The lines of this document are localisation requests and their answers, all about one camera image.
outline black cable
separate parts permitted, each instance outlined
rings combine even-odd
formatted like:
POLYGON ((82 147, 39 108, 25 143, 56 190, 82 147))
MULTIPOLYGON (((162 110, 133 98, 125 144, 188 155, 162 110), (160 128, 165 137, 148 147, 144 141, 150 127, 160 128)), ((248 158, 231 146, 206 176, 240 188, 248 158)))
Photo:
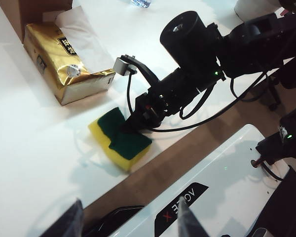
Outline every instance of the black cable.
POLYGON ((274 174, 267 166, 264 162, 261 163, 261 166, 263 167, 263 169, 265 169, 265 171, 271 175, 274 179, 277 179, 279 181, 284 181, 284 179, 278 177, 276 174, 274 174))
POLYGON ((130 112, 130 115, 133 114, 133 109, 132 109, 132 105, 130 103, 130 83, 131 83, 131 80, 132 80, 132 75, 135 74, 135 71, 134 70, 131 70, 130 71, 130 74, 129 74, 129 77, 128 77, 128 83, 127 83, 127 91, 126 91, 126 96, 127 96, 127 105, 128 105, 128 109, 129 109, 129 112, 130 112))
MULTIPOLYGON (((242 99, 242 98, 240 98, 240 100, 242 102, 254 102, 254 101, 258 100, 259 98, 261 98, 267 92, 267 90, 269 88, 269 83, 270 83, 269 82, 269 76, 268 76, 267 72, 264 71, 263 73, 265 75, 265 80, 266 80, 267 86, 263 89, 263 91, 259 95, 255 96, 253 98, 250 98, 250 99, 242 99)), ((230 91, 231 91, 231 93, 233 94, 233 96, 235 98, 238 98, 239 96, 237 96, 236 93, 235 93, 235 91, 234 91, 234 80, 235 80, 235 78, 232 78, 230 80, 230 91)))
POLYGON ((202 98, 200 99, 200 101, 197 103, 197 105, 194 107, 194 109, 187 114, 186 116, 183 116, 183 110, 185 109, 185 107, 182 107, 180 109, 180 113, 179 116, 182 120, 184 119, 188 119, 189 117, 191 117, 192 115, 194 115, 205 103, 205 101, 208 99, 208 97, 210 96, 210 94, 212 93, 213 89, 214 89, 215 84, 213 84, 212 86, 208 87, 207 90, 205 91, 204 95, 202 96, 202 98))
POLYGON ((264 162, 261 163, 261 166, 263 167, 263 169, 265 169, 265 171, 271 175, 274 179, 277 179, 279 181, 283 181, 284 179, 278 177, 276 174, 274 174, 267 166, 264 162))
MULTIPOLYGON (((248 91, 251 90, 261 80, 261 78, 263 77, 263 75, 264 75, 264 73, 262 73, 242 94, 248 93, 248 91)), ((186 130, 186 129, 194 128, 194 127, 200 126, 200 125, 202 125, 204 123, 207 123, 207 122, 209 122, 209 121, 211 121, 211 120, 219 117, 224 112, 226 112, 227 110, 229 110, 232 106, 234 106, 239 100, 240 99, 235 99, 229 105, 227 105, 226 107, 224 107, 223 109, 221 109, 220 111, 218 111, 213 116, 211 116, 211 117, 209 117, 209 118, 207 118, 207 119, 205 119, 205 120, 203 120, 201 122, 195 123, 193 125, 186 126, 186 127, 172 128, 172 129, 154 129, 154 128, 150 128, 149 130, 150 131, 153 131, 153 132, 177 132, 177 131, 183 131, 183 130, 186 130)))

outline tissue box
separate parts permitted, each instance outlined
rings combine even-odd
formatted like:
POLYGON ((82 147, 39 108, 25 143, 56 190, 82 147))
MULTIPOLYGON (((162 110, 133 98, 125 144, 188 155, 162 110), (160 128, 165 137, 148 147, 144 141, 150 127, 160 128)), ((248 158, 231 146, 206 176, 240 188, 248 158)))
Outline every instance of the tissue box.
POLYGON ((54 23, 26 25, 24 47, 61 105, 107 90, 115 75, 112 69, 88 73, 54 23))

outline white table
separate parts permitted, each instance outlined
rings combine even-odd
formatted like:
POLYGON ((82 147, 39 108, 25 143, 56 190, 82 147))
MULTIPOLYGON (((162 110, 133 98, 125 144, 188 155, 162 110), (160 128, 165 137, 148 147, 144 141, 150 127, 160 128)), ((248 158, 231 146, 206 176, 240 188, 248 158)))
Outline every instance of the white table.
MULTIPOLYGON (((98 0, 95 7, 90 2, 94 3, 86 0, 82 5, 89 17, 93 10, 99 14, 105 4, 105 0, 98 0)), ((99 38, 111 53, 136 54, 160 78, 176 68, 158 41, 162 28, 175 15, 188 9, 197 10, 206 25, 218 23, 222 34, 241 23, 233 12, 235 0, 188 3, 156 0, 149 9, 130 6, 128 0, 112 0, 112 9, 112 2, 125 4, 125 11, 137 11, 138 17, 145 14, 149 17, 149 11, 160 12, 159 18, 150 19, 156 21, 155 31, 146 34, 137 28, 133 32, 151 43, 149 47, 146 45, 147 51, 132 42, 131 36, 120 37, 120 28, 114 29, 114 37, 103 34, 106 29, 99 26, 108 23, 108 18, 94 25, 98 26, 99 38)), ((111 17, 125 20, 127 15, 111 17)), ((90 17, 90 20, 93 22, 96 18, 90 17)), ((243 76, 237 80, 236 91, 243 91, 256 77, 243 76)), ((0 237, 39 236, 76 198, 86 207, 128 176, 106 158, 87 128, 90 122, 117 106, 128 116, 126 81, 127 78, 117 75, 107 93, 61 107, 0 8, 0 237)), ((133 82, 131 96, 134 99, 146 90, 147 84, 140 75, 136 75, 133 82)), ((167 118, 163 128, 192 124, 214 114, 233 100, 228 87, 228 81, 220 81, 198 114, 185 122, 178 116, 167 118)), ((152 147, 134 170, 188 133, 148 134, 153 139, 152 147)))

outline sponge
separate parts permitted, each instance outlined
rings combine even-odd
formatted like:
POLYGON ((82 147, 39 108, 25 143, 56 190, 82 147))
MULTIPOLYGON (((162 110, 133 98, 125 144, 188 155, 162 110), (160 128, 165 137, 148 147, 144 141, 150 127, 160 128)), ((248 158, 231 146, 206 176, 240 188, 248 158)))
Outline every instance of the sponge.
POLYGON ((115 108, 88 127, 108 158, 129 171, 147 153, 151 140, 140 133, 121 132, 119 128, 124 122, 123 114, 115 108))

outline cardboard box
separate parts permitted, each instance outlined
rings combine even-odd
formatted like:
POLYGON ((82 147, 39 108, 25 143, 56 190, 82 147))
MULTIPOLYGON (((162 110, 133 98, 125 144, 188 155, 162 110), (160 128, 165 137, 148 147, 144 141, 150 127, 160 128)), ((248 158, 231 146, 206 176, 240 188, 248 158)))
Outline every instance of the cardboard box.
POLYGON ((21 42, 26 24, 41 23, 44 12, 67 11, 72 3, 73 0, 0 0, 0 6, 21 42))

